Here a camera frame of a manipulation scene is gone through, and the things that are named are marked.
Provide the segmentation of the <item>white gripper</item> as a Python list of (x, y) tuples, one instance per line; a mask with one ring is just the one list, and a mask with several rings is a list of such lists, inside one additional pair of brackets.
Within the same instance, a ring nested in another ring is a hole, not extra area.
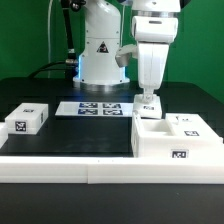
[(143, 88), (143, 100), (153, 99), (165, 70), (169, 46), (177, 35), (178, 19), (134, 16), (132, 35), (137, 43), (138, 82)]

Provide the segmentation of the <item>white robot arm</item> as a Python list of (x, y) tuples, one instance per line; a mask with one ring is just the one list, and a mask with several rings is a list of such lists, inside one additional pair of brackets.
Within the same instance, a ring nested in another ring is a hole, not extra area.
[[(68, 38), (68, 56), (76, 62), (73, 81), (85, 87), (105, 89), (128, 83), (125, 67), (138, 60), (140, 100), (150, 102), (162, 83), (169, 46), (177, 35), (180, 0), (116, 0), (129, 6), (131, 35), (135, 42), (121, 41), (121, 14), (108, 0), (59, 0)], [(69, 13), (85, 11), (85, 48), (76, 54)]]

